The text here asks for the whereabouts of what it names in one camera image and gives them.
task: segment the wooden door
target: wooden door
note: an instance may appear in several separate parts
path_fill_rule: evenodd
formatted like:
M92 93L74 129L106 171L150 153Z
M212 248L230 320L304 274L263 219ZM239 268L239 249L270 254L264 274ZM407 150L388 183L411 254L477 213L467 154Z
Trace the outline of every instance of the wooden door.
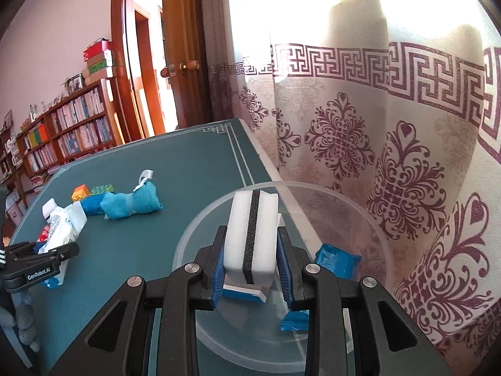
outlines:
M179 128L212 121L201 0L163 0L167 67Z

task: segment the greek key pattern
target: greek key pattern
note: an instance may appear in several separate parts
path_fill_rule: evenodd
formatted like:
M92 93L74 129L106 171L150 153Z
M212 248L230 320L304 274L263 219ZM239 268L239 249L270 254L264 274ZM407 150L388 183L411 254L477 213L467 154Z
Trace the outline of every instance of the greek key pattern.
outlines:
M501 48L487 48L483 52L485 62L485 92L482 124L478 129L479 144L501 164Z
M228 132L228 126L231 123L225 123L225 124L216 124L215 126L210 126L210 127L205 127L204 128L204 133L208 131L212 131L217 134L222 134L222 133L227 133Z
M473 124L479 144L501 163L500 58L501 47L484 51L484 66L410 42L391 42L387 50L278 44L271 60L247 57L209 73L325 77L383 89Z

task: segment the clear plastic bowl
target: clear plastic bowl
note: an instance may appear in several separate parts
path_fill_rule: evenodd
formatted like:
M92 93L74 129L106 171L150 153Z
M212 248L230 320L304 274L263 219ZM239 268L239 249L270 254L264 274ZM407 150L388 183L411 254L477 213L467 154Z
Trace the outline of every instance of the clear plastic bowl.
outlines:
M392 285L392 260L381 229L362 207L338 192L302 182L265 182L242 190L279 194L279 213L294 246L312 260L323 243L362 257L355 280L370 275ZM227 224L235 192L217 199L190 223L174 255L173 270L192 262L211 245L217 228ZM221 298L214 312L197 311L197 338L222 358L245 368L272 373L303 372L307 332L282 332L287 314L277 278L266 303Z

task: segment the red box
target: red box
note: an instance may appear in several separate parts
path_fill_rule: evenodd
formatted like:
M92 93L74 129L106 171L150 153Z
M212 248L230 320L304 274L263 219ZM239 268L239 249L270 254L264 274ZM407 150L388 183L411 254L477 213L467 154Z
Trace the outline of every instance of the red box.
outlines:
M89 58L92 58L94 55L97 55L99 52L102 52L105 50L112 50L112 49L113 49L113 42L112 41L99 41L84 51L84 61L87 62L87 60Z

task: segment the door knob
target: door knob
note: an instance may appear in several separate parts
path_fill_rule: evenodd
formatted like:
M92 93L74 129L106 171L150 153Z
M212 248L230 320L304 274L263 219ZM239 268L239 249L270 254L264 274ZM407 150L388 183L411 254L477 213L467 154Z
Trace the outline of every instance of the door knob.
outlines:
M179 69L183 72L183 75L186 75L188 71L194 72L200 69L200 62L197 60L189 60L188 62L182 60L179 64Z

